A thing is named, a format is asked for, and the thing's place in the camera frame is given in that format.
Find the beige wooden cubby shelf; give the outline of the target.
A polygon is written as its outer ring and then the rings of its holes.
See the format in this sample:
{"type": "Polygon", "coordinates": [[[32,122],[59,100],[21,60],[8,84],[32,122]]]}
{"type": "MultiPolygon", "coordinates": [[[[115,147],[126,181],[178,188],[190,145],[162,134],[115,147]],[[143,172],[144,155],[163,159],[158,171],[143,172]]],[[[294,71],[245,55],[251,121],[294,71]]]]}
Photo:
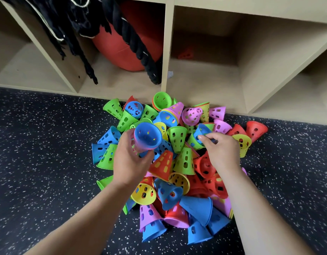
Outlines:
{"type": "Polygon", "coordinates": [[[78,36],[94,85],[68,48],[60,58],[33,14],[0,0],[0,87],[143,103],[165,91],[188,106],[327,125],[327,0],[135,1],[165,5],[161,85],[78,36]],[[194,58],[177,59],[188,47],[194,58]]]}

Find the nested pink and blue cones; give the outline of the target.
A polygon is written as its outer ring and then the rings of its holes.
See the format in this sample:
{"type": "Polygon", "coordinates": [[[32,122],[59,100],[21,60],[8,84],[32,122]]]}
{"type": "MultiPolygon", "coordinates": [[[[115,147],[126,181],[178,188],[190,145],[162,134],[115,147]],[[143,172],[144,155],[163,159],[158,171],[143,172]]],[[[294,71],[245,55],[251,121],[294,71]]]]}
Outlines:
{"type": "Polygon", "coordinates": [[[162,142],[161,131],[154,124],[142,122],[134,130],[134,142],[136,153],[154,150],[162,142]]]}

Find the person's left forearm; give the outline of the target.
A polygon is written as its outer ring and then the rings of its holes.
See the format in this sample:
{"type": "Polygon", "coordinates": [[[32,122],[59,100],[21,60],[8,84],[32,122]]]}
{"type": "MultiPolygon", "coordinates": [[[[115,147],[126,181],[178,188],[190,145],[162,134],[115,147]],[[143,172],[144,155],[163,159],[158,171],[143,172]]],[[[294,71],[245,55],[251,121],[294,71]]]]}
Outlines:
{"type": "Polygon", "coordinates": [[[116,180],[24,255],[101,255],[139,181],[116,180]]]}

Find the small red cone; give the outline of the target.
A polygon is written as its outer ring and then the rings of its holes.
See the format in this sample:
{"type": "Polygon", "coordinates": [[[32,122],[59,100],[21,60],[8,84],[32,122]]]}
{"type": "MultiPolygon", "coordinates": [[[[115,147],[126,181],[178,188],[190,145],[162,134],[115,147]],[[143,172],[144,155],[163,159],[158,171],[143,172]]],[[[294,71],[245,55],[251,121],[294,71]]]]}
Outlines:
{"type": "Polygon", "coordinates": [[[188,47],[185,50],[179,52],[177,59],[179,60],[192,60],[194,58],[194,49],[188,47]]]}

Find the person's right forearm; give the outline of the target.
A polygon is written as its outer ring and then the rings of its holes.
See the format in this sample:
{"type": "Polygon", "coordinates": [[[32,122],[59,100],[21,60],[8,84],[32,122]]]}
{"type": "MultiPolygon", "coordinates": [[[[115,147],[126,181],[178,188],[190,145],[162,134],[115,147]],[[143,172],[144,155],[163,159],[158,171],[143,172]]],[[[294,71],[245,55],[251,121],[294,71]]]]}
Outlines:
{"type": "Polygon", "coordinates": [[[246,255],[315,255],[241,167],[217,171],[227,189],[246,255]]]}

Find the person's right hand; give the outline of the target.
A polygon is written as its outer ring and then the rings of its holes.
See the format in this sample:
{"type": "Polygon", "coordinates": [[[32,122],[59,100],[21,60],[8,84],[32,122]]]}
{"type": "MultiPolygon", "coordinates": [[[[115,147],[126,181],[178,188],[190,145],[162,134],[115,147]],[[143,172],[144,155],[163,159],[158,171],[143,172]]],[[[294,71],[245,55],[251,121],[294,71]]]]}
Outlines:
{"type": "Polygon", "coordinates": [[[241,170],[239,143],[233,137],[219,133],[216,145],[206,146],[211,164],[221,177],[226,173],[241,170]]]}

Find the person's left hand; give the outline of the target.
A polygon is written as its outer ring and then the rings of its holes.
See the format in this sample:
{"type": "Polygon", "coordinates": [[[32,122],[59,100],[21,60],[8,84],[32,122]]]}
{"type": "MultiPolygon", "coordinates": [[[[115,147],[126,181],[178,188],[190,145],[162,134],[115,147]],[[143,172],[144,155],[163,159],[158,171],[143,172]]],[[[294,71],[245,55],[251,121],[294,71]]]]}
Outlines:
{"type": "Polygon", "coordinates": [[[121,135],[113,162],[114,181],[119,185],[128,186],[131,192],[135,190],[148,171],[148,169],[141,168],[139,156],[132,148],[134,130],[131,128],[121,135]]]}

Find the large red ball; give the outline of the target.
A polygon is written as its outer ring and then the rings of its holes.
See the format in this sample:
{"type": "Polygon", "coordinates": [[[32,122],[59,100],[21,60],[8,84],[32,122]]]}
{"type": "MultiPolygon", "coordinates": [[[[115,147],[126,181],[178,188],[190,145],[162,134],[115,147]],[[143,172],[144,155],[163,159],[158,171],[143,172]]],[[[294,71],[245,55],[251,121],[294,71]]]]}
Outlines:
{"type": "MultiPolygon", "coordinates": [[[[163,55],[165,5],[159,3],[119,0],[119,6],[125,19],[133,26],[136,33],[150,52],[154,61],[163,55]]],[[[144,67],[130,47],[118,35],[114,27],[111,34],[101,26],[100,33],[92,39],[96,48],[113,65],[124,70],[143,71],[144,67]]]]}

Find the single blue perforated cone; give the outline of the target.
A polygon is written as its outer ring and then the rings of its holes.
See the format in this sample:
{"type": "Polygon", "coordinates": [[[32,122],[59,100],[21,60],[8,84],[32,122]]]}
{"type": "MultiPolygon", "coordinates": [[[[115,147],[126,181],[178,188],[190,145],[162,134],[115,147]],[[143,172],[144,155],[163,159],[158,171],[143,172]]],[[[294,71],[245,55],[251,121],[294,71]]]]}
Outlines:
{"type": "Polygon", "coordinates": [[[205,124],[199,124],[197,129],[195,130],[195,132],[193,133],[193,136],[195,138],[195,140],[202,146],[204,146],[204,144],[202,143],[202,141],[199,139],[199,135],[207,135],[209,133],[212,133],[212,131],[205,125],[205,124]]]}

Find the pile of colourful perforated cones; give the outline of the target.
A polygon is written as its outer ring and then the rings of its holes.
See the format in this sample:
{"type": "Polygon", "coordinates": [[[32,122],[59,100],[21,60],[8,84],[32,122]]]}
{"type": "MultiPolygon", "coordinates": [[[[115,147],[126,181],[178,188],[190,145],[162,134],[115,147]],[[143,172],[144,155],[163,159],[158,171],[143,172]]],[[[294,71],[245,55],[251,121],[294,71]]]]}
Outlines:
{"type": "MultiPolygon", "coordinates": [[[[121,135],[136,128],[143,121],[143,106],[135,101],[128,102],[125,111],[119,100],[109,101],[103,109],[120,119],[117,127],[110,127],[105,135],[92,145],[93,162],[100,169],[113,170],[115,151],[121,135]]],[[[183,103],[176,103],[159,112],[158,116],[168,119],[170,142],[163,139],[154,149],[154,159],[146,175],[128,198],[123,210],[127,213],[136,204],[140,205],[140,228],[143,242],[151,241],[167,231],[166,225],[188,229],[188,243],[195,244],[211,239],[229,222],[213,208],[211,194],[225,200],[229,197],[225,184],[212,166],[208,153],[193,159],[193,148],[185,146],[187,129],[178,126],[183,103]]],[[[240,157],[244,157],[252,138],[246,134],[233,134],[240,144],[240,157]]],[[[113,180],[113,176],[97,181],[101,191],[113,180]]]]}

